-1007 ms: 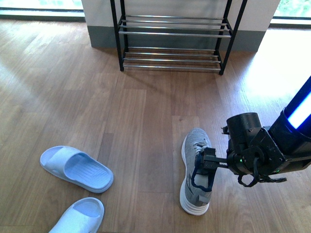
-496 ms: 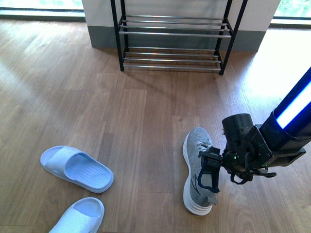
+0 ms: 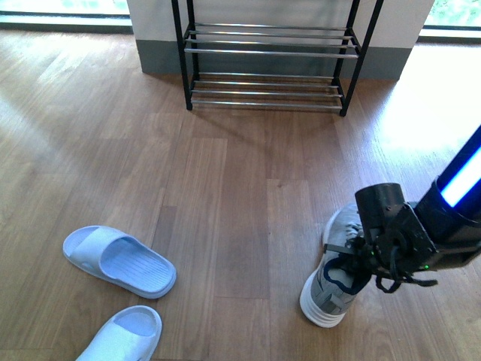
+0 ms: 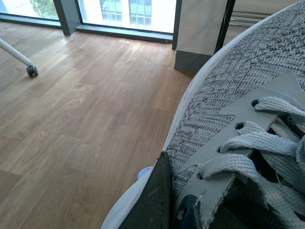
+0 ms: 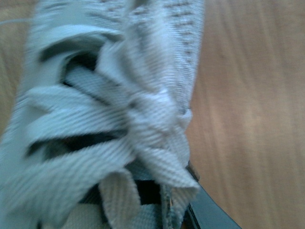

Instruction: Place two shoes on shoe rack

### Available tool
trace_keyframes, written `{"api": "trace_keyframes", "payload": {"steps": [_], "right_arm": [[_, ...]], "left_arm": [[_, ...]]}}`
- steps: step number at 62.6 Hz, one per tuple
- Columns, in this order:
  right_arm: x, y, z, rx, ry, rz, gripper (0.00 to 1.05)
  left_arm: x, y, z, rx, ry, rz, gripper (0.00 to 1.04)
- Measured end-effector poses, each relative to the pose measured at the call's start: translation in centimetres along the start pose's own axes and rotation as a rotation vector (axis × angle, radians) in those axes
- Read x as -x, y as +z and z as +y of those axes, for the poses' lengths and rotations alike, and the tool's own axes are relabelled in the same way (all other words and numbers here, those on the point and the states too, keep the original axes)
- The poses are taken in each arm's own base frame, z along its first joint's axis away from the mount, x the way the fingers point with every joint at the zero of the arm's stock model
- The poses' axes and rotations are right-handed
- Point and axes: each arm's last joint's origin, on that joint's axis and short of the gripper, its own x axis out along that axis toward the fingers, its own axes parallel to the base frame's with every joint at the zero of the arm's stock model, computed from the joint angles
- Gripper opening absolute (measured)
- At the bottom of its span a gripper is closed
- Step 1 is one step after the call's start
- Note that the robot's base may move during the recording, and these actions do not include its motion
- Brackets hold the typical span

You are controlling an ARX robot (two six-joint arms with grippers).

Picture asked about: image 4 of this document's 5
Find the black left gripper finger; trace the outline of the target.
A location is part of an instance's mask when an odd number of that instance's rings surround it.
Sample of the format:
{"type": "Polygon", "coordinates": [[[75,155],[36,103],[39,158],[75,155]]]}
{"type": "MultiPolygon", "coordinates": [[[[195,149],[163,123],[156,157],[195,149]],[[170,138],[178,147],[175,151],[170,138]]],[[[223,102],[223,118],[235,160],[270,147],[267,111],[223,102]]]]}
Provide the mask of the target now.
{"type": "Polygon", "coordinates": [[[123,220],[121,229],[168,229],[170,227],[171,166],[161,152],[139,199],[123,220]]]}

